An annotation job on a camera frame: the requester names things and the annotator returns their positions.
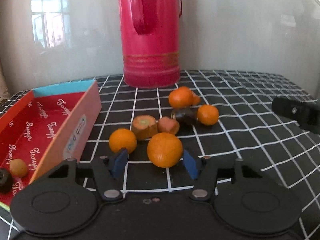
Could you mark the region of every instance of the small round fruit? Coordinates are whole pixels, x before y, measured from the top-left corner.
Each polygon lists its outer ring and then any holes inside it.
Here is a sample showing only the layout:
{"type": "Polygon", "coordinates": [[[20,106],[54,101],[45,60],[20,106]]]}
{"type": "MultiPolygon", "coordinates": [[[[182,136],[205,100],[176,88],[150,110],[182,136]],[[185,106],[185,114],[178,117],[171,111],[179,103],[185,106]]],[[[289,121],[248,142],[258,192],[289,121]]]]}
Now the small round fruit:
{"type": "Polygon", "coordinates": [[[187,87],[179,87],[169,94],[169,104],[173,108],[184,108],[193,103],[192,91],[187,87]]]}
{"type": "Polygon", "coordinates": [[[219,111],[215,106],[203,105],[198,109],[197,118],[204,125],[213,125],[219,120],[219,111]]]}
{"type": "Polygon", "coordinates": [[[182,142],[171,133],[158,133],[148,143],[149,160],[160,168],[170,168],[182,157],[182,142]]]}
{"type": "Polygon", "coordinates": [[[109,147],[114,153],[120,151],[121,148],[127,148],[130,154],[137,147],[136,136],[128,129],[119,128],[110,135],[109,147]]]}
{"type": "Polygon", "coordinates": [[[25,177],[28,172],[28,166],[22,159],[14,159],[10,162],[9,170],[12,176],[23,178],[25,177]]]}

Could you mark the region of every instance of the black device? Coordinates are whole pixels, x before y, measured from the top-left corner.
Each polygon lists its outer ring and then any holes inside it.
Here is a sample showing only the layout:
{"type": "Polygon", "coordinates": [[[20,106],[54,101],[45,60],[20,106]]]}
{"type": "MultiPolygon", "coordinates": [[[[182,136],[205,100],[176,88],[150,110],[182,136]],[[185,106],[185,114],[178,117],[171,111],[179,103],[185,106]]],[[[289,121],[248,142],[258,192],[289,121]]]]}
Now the black device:
{"type": "Polygon", "coordinates": [[[21,230],[14,239],[302,239],[292,230],[300,201],[243,159],[218,164],[184,151],[193,189],[123,198],[114,177],[127,158],[123,149],[115,159],[68,159],[19,192],[10,206],[21,230]],[[93,177],[96,191],[76,184],[79,177],[93,177]],[[232,183],[215,195],[218,178],[232,183]]]}
{"type": "Polygon", "coordinates": [[[319,105],[276,97],[272,101],[272,111],[280,116],[296,120],[302,130],[320,133],[319,105]]]}

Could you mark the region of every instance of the box label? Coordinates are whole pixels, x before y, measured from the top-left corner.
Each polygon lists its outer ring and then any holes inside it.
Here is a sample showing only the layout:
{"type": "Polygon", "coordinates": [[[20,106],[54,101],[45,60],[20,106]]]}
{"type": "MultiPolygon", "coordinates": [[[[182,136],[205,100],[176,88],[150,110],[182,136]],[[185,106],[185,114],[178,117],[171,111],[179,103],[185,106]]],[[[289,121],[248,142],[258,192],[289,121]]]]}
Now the box label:
{"type": "Polygon", "coordinates": [[[79,139],[81,137],[81,134],[83,133],[84,131],[84,128],[87,124],[87,118],[85,115],[83,115],[75,130],[73,131],[73,133],[71,134],[70,136],[70,139],[66,145],[66,147],[64,148],[64,151],[63,151],[63,159],[67,159],[67,158],[71,158],[73,157],[73,151],[75,150],[78,142],[79,142],[79,139]]]}

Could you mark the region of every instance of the open box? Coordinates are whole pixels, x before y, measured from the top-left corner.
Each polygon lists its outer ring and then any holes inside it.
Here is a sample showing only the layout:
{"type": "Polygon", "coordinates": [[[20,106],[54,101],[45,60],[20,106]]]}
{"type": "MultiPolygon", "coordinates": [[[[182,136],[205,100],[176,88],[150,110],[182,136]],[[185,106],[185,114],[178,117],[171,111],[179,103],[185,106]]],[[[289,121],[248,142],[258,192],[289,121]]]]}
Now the open box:
{"type": "Polygon", "coordinates": [[[62,160],[80,161],[82,151],[101,110],[95,80],[39,87],[23,96],[0,118],[1,168],[13,159],[29,167],[26,177],[13,178],[0,206],[9,210],[16,193],[62,160]]]}

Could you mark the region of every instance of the black table surface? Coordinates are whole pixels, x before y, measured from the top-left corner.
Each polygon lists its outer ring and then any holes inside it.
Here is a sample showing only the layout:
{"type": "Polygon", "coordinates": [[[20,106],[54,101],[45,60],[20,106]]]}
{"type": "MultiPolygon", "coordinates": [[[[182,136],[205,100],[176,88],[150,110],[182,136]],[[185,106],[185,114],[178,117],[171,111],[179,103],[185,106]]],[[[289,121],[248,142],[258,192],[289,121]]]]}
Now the black table surface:
{"type": "MultiPolygon", "coordinates": [[[[243,158],[279,184],[290,188],[301,200],[303,212],[295,231],[305,239],[320,236],[320,136],[301,130],[295,121],[271,111],[272,100],[285,96],[317,103],[310,94],[281,75],[241,72],[188,70],[180,81],[161,89],[136,89],[127,86],[122,75],[96,77],[102,110],[92,129],[81,162],[95,156],[112,155],[108,147],[111,133],[130,128],[135,116],[147,114],[156,119],[170,116],[169,93],[187,86],[201,97],[202,104],[219,110],[219,123],[180,128],[177,136],[191,155],[212,156],[233,162],[243,158]]],[[[14,95],[0,106],[0,116],[27,91],[14,95]]],[[[193,181],[182,163],[172,168],[154,166],[147,156],[148,140],[138,143],[120,178],[123,192],[172,192],[192,188],[193,181]]],[[[228,187],[230,179],[218,181],[216,193],[228,187]]],[[[92,179],[80,182],[94,191],[92,179]]],[[[17,234],[10,214],[0,209],[0,240],[17,234]]]]}

